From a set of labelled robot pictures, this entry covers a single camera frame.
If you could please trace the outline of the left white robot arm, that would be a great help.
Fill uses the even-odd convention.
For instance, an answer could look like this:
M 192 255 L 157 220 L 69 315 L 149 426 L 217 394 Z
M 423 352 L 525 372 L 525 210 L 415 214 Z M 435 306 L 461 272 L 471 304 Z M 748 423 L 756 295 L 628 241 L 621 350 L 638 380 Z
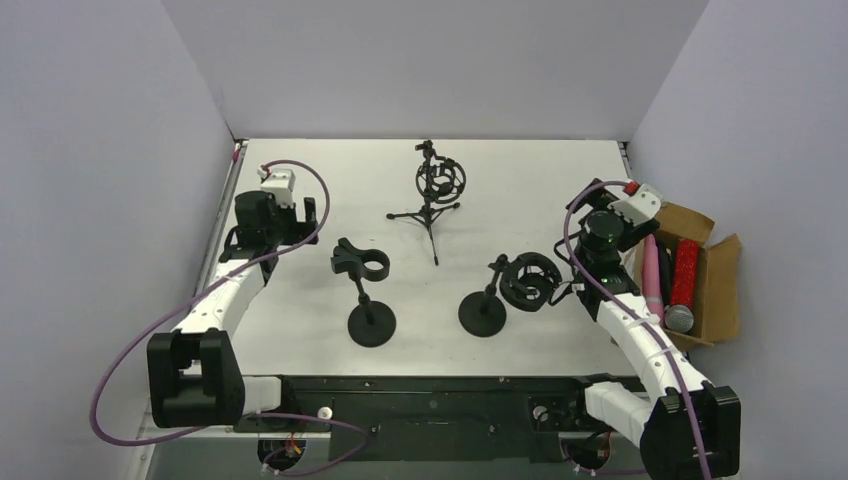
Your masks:
M 152 416 L 162 428 L 236 425 L 248 415 L 284 402 L 278 376 L 242 374 L 231 336 L 251 301 L 269 283 L 284 247 L 316 244 L 316 201 L 282 206 L 268 192 L 236 196 L 236 224 L 209 292 L 190 303 L 171 331 L 151 336 L 146 346 Z

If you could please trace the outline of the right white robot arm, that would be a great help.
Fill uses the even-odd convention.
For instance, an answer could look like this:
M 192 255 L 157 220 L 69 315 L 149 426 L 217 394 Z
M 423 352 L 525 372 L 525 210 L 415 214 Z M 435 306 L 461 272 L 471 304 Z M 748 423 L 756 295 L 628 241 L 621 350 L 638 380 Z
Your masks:
M 658 229 L 647 184 L 593 180 L 568 204 L 563 241 L 577 297 L 621 349 L 647 396 L 598 381 L 586 412 L 638 448 L 652 479 L 722 479 L 740 471 L 741 401 L 688 361 L 624 268 L 621 255 Z

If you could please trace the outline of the red glitter microphone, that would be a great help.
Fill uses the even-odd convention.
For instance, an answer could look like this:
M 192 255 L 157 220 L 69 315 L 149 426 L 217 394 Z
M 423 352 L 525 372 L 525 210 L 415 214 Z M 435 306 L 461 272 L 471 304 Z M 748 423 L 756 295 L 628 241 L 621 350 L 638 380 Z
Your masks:
M 665 312 L 665 327 L 686 334 L 694 326 L 692 312 L 696 285 L 699 245 L 691 239 L 677 244 L 672 277 L 671 298 Z

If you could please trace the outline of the brown cardboard box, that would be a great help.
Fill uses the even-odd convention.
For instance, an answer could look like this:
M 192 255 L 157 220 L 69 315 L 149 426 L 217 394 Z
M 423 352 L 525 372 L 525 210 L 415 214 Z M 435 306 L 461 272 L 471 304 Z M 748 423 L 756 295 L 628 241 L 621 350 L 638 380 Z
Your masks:
M 740 328 L 737 272 L 742 249 L 738 236 L 732 234 L 709 245 L 714 221 L 671 202 L 663 205 L 656 219 L 660 222 L 656 240 L 666 248 L 675 248 L 681 240 L 699 245 L 692 307 L 694 325 L 688 333 L 668 331 L 672 342 L 686 352 L 736 338 Z

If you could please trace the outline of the clip mic stand round base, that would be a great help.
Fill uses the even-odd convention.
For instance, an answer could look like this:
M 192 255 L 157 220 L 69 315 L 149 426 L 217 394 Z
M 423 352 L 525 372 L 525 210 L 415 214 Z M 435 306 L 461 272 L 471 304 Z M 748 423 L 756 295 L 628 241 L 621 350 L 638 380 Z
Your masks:
M 391 262 L 379 249 L 360 249 L 346 237 L 339 238 L 330 259 L 334 274 L 345 274 L 356 286 L 358 304 L 347 320 L 351 339 L 359 346 L 376 348 L 394 335 L 397 319 L 391 307 L 373 300 L 364 288 L 365 282 L 381 282 L 388 278 Z

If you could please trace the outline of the shock mount stand round base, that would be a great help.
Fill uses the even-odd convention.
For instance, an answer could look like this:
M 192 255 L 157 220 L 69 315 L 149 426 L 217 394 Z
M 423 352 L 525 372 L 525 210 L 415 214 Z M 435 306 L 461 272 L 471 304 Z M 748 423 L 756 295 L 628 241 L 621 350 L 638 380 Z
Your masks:
M 493 271 L 482 291 L 468 294 L 458 308 L 460 325 L 469 334 L 488 338 L 505 326 L 505 303 L 513 308 L 534 313 L 551 298 L 563 282 L 556 264 L 538 252 L 525 252 L 510 260 L 501 254 L 489 264 Z

